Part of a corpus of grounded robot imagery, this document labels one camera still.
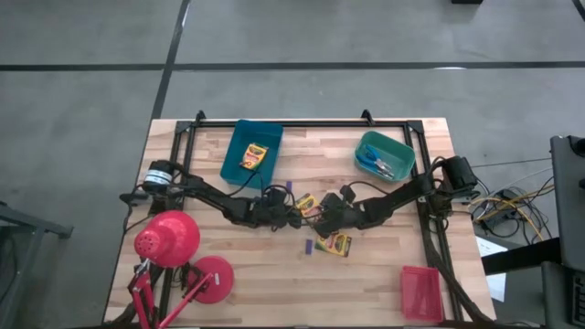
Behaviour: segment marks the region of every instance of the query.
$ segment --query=wooden table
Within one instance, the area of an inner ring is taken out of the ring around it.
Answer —
[[[445,119],[422,119],[432,158],[453,156],[451,137]],[[170,155],[175,120],[155,120],[151,126],[140,168],[139,181],[148,165]],[[404,143],[397,128],[285,128],[273,184],[292,181],[296,196],[312,193],[321,198],[354,180],[375,183],[385,190],[399,184],[386,184],[356,169],[352,156],[361,136],[368,130],[384,133]],[[197,128],[191,173],[202,176],[223,191],[234,190],[219,177],[226,155],[231,128]],[[414,141],[417,164],[422,172],[418,141]],[[379,196],[368,186],[355,187],[357,199]],[[254,196],[248,190],[244,196]],[[129,224],[143,218],[148,206],[134,210]],[[223,302],[212,305],[190,303],[172,325],[192,326],[269,326],[269,325],[402,325],[399,274],[404,265],[426,266],[420,237],[419,217],[414,203],[399,209],[383,226],[346,229],[353,237],[349,257],[342,258],[314,250],[305,255],[305,240],[315,239],[308,227],[250,229],[234,226],[217,210],[198,200],[186,201],[185,211],[201,229],[201,245],[193,260],[207,255],[227,259],[235,270],[235,285]],[[133,249],[141,225],[123,240],[113,280],[105,320],[120,314],[132,301],[126,285],[139,260]],[[484,313],[495,318],[487,289],[484,268],[468,216],[450,218],[447,231],[452,264],[457,279]],[[446,284],[442,283],[443,307],[451,318]],[[169,310],[181,299],[173,289]]]

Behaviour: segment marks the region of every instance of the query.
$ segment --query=red tray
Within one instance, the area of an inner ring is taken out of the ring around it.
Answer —
[[[408,320],[442,321],[441,286],[437,269],[405,266],[400,274],[402,313]]]

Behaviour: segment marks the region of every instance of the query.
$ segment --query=red lamp base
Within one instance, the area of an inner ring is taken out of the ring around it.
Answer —
[[[201,303],[216,303],[229,296],[234,285],[234,270],[227,260],[219,256],[206,256],[193,264],[193,267],[204,273],[211,273],[209,286],[204,292],[196,295],[195,300]],[[187,277],[189,286],[195,280],[195,274],[190,271]]]

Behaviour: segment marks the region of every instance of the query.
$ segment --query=gray floor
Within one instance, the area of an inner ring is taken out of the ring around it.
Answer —
[[[179,5],[0,0],[0,65],[164,63]],[[176,61],[585,60],[584,30],[570,0],[193,0]],[[0,199],[75,226],[68,241],[47,239],[19,327],[101,320],[122,234],[117,196],[132,187],[160,79],[0,72]],[[550,136],[585,135],[584,81],[585,69],[176,72],[162,117],[441,116],[458,154],[488,165],[547,157]],[[550,166],[475,172],[498,188]],[[558,234],[554,197],[537,205]]]

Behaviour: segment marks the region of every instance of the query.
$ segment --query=scissors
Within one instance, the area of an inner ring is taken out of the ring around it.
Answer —
[[[380,154],[372,146],[366,145],[366,155],[359,154],[356,158],[362,165],[376,170],[383,176],[387,178],[394,177],[392,167],[380,159]]]

